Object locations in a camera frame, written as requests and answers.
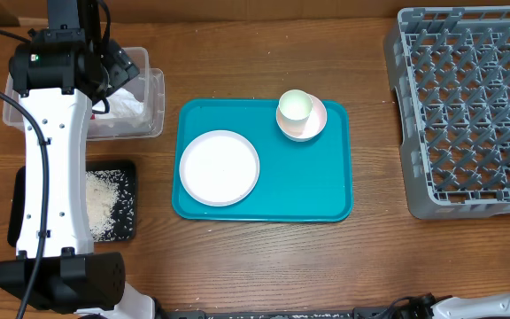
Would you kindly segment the small pink saucer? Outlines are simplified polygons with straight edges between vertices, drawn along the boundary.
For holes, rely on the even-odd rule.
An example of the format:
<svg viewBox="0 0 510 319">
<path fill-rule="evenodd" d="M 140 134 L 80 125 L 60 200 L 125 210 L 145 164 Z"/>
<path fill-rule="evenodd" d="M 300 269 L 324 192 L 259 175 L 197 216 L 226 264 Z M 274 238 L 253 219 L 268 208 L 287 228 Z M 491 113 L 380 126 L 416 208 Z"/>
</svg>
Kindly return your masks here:
<svg viewBox="0 0 510 319">
<path fill-rule="evenodd" d="M 319 135 L 326 126 L 328 113 L 325 105 L 317 97 L 311 94 L 309 94 L 309 97 L 313 102 L 313 109 L 303 127 L 295 128 L 288 122 L 280 109 L 276 110 L 276 122 L 278 127 L 281 132 L 292 141 L 309 141 Z"/>
</svg>

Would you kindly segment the pale yellow cup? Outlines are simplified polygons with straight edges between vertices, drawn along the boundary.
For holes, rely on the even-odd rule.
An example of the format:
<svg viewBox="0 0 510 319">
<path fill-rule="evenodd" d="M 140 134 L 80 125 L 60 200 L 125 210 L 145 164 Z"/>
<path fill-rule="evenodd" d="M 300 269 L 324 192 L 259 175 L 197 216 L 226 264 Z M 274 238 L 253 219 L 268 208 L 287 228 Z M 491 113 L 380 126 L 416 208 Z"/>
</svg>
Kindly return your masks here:
<svg viewBox="0 0 510 319">
<path fill-rule="evenodd" d="M 312 112 L 313 102 L 303 90 L 291 89 L 281 95 L 278 109 L 282 125 L 293 134 L 300 134 Z"/>
</svg>

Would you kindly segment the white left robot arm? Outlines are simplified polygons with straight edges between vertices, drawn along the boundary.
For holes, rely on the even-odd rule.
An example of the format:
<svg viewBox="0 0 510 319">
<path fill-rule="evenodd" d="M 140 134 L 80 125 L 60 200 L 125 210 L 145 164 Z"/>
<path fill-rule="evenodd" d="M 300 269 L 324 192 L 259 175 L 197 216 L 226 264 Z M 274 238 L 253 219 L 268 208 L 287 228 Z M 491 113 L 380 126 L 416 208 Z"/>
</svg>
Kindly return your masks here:
<svg viewBox="0 0 510 319">
<path fill-rule="evenodd" d="M 158 302 L 126 279 L 119 253 L 96 253 L 86 203 L 86 140 L 96 104 L 138 67 L 110 37 L 102 1 L 50 1 L 49 25 L 31 31 L 9 63 L 23 117 L 25 203 L 0 287 L 23 307 L 85 318 L 160 318 Z"/>
</svg>

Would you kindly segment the large white plate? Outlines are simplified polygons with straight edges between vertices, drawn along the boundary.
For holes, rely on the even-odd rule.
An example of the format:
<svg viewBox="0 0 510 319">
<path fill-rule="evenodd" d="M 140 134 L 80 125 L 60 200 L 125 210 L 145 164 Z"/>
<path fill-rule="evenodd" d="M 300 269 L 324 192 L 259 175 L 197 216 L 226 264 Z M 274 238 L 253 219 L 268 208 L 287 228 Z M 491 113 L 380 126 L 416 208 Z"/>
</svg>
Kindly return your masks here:
<svg viewBox="0 0 510 319">
<path fill-rule="evenodd" d="M 231 206 L 255 188 L 260 173 L 259 155 L 240 134 L 212 130 L 185 147 L 178 173 L 184 190 L 197 202 Z"/>
</svg>

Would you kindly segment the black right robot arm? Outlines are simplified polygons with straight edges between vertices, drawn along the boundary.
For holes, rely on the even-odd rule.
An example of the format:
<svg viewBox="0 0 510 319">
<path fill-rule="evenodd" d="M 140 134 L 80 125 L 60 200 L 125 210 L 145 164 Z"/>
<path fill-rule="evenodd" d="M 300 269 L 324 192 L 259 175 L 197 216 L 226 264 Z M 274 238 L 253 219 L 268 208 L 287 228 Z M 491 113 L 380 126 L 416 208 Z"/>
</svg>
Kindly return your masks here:
<svg viewBox="0 0 510 319">
<path fill-rule="evenodd" d="M 402 306 L 394 318 L 510 318 L 510 293 L 474 299 L 447 297 L 440 300 L 429 294 Z"/>
</svg>

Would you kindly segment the white napkin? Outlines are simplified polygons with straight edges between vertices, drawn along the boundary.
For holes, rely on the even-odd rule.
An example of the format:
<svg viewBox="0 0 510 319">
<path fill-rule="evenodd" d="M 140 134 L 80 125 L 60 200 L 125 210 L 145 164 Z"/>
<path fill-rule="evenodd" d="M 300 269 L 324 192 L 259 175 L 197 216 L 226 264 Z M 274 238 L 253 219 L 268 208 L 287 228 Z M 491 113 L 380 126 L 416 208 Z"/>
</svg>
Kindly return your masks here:
<svg viewBox="0 0 510 319">
<path fill-rule="evenodd" d="M 123 122 L 138 126 L 143 122 L 144 103 L 137 100 L 135 95 L 126 89 L 119 89 L 107 98 L 110 111 L 106 114 L 97 114 L 100 120 L 122 120 Z"/>
</svg>

